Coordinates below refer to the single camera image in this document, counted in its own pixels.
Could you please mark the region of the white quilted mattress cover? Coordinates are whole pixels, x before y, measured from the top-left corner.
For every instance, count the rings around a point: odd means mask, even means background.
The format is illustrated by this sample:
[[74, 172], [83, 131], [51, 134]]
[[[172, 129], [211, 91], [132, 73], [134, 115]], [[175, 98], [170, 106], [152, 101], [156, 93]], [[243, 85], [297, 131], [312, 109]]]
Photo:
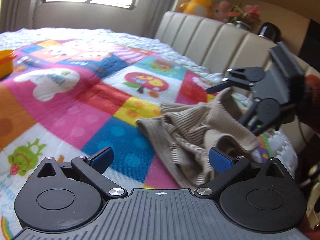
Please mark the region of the white quilted mattress cover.
[[[110, 29], [71, 29], [71, 28], [41, 28], [41, 29], [20, 29], [13, 32], [4, 32], [1, 34], [1, 50], [18, 49], [23, 46], [41, 42], [45, 40], [81, 40], [105, 43], [116, 43], [126, 47], [145, 49], [156, 52], [161, 57], [180, 66], [186, 67], [189, 70], [195, 71], [201, 77], [212, 81], [222, 81], [222, 73], [209, 73], [209, 70], [203, 66], [198, 66], [191, 59], [180, 55], [174, 51], [171, 46], [164, 44], [159, 40], [154, 40], [146, 37], [139, 37], [127, 33], [115, 33]], [[298, 157], [293, 149], [289, 139], [284, 135], [284, 132], [269, 132], [269, 135], [275, 139], [271, 142], [284, 143], [283, 150], [271, 150], [272, 155], [278, 158], [287, 168], [291, 176], [295, 176], [295, 171], [298, 167]]]

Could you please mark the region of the potted plant with pink leaves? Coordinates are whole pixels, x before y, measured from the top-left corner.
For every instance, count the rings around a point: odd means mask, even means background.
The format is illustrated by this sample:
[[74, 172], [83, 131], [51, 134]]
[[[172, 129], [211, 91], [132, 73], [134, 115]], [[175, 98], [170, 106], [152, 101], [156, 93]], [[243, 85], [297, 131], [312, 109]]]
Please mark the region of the potted plant with pink leaves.
[[257, 5], [246, 5], [243, 7], [241, 3], [235, 3], [232, 5], [227, 16], [228, 23], [234, 25], [242, 22], [251, 28], [261, 24], [260, 10]]

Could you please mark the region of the yellow plastic bowl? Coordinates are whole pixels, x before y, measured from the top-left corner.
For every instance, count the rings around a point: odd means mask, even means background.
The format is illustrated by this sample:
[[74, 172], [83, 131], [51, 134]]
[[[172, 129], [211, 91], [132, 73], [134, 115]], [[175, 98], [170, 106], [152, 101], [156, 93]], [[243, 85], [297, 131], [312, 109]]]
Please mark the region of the yellow plastic bowl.
[[0, 79], [10, 75], [14, 70], [14, 59], [17, 54], [14, 50], [0, 51]]

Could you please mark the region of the black round speaker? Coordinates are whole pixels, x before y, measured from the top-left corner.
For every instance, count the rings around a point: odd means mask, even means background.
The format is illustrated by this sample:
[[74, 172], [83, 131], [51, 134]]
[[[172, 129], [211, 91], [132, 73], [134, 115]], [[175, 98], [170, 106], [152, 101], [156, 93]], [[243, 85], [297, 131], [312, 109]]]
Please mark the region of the black round speaker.
[[261, 25], [258, 35], [274, 43], [281, 40], [280, 29], [270, 22], [265, 22]]

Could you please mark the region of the colourful cartoon patchwork blanket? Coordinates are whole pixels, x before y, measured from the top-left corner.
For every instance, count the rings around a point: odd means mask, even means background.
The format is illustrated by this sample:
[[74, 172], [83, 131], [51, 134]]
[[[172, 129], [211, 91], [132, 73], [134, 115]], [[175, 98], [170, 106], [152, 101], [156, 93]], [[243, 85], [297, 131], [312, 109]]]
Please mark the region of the colourful cartoon patchwork blanket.
[[116, 43], [46, 40], [15, 53], [1, 81], [1, 239], [20, 231], [14, 200], [46, 157], [62, 163], [111, 147], [110, 180], [127, 190], [177, 187], [136, 120], [159, 116], [161, 102], [210, 101], [212, 81]]

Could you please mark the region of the beige padded headboard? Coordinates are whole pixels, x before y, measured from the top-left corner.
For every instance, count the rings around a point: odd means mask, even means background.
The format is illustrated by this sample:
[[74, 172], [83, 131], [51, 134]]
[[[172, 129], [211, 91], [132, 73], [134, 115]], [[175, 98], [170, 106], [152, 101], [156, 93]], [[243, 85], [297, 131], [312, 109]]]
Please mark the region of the beige padded headboard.
[[210, 73], [272, 67], [269, 49], [276, 44], [249, 31], [208, 18], [168, 11], [155, 38]]

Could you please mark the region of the yellow duck plush toy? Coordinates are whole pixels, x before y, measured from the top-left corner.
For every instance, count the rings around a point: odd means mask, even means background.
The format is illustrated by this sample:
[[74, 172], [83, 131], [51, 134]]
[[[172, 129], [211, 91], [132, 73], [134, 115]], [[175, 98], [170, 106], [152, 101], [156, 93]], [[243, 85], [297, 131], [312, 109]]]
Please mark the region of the yellow duck plush toy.
[[190, 0], [189, 2], [181, 4], [180, 9], [184, 14], [211, 18], [212, 6], [213, 0]]

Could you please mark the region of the beige curtain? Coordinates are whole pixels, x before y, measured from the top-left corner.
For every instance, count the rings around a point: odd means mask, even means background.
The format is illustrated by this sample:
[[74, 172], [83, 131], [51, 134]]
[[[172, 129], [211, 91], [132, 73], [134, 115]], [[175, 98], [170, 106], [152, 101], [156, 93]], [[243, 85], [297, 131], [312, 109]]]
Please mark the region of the beige curtain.
[[1, 0], [1, 33], [33, 26], [36, 0]]

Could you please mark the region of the beige ribbed knit sweater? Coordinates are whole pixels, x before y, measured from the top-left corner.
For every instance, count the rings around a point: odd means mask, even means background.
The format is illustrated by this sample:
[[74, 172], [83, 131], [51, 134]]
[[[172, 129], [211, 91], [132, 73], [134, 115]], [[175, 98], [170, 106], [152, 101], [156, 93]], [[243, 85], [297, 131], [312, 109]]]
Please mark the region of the beige ribbed knit sweater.
[[249, 157], [259, 146], [257, 136], [238, 122], [242, 112], [232, 92], [224, 89], [196, 105], [161, 103], [161, 116], [136, 121], [180, 187], [194, 191], [215, 177], [208, 159], [212, 147]]

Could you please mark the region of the pink bunny plush toy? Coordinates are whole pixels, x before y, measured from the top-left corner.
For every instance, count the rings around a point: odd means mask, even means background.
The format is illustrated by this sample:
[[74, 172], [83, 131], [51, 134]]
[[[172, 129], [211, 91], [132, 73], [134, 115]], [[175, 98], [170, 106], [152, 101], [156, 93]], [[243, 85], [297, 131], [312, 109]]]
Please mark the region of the pink bunny plush toy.
[[232, 5], [228, 1], [214, 3], [212, 7], [212, 19], [226, 23], [229, 19], [228, 13], [231, 7]]

